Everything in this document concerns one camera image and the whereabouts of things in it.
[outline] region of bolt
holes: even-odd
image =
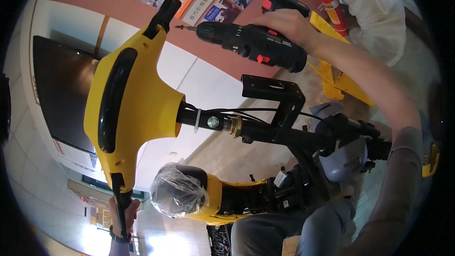
[[[212,116],[212,117],[209,117],[208,120],[207,120],[207,125],[211,128],[216,128],[219,124],[219,120],[217,117],[215,116]]]

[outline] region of black tv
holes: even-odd
[[[51,39],[33,36],[38,99],[51,136],[95,154],[84,132],[84,112],[97,60]]]

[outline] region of person's hand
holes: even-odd
[[[127,223],[127,233],[129,234],[131,228],[133,227],[134,220],[136,219],[136,211],[139,208],[141,202],[139,200],[133,200],[130,206],[125,210],[125,219]],[[111,221],[112,221],[112,232],[117,237],[122,237],[122,231],[120,230],[120,225],[118,223],[117,217],[117,204],[115,198],[112,197],[109,199],[109,210],[111,211]]]
[[[298,44],[309,55],[315,53],[321,33],[295,9],[278,9],[267,12],[251,21],[251,24],[266,26],[281,33]]]

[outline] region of yellow handlebar cover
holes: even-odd
[[[166,41],[160,28],[151,40],[143,35],[148,25],[138,31],[98,64],[87,99],[84,131],[95,147],[107,183],[112,188],[112,173],[122,173],[125,186],[121,193],[133,189],[139,148],[147,141],[177,137],[181,124],[177,111],[185,95],[171,88],[158,76],[156,65]],[[118,55],[125,48],[134,48],[137,57],[129,73],[117,120],[116,144],[112,153],[104,152],[98,142],[101,99]]]

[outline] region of fire extinguisher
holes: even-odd
[[[333,27],[337,32],[346,37],[349,35],[349,29],[346,24],[343,12],[341,11],[340,2],[338,0],[320,0],[327,12],[330,20],[333,23]]]

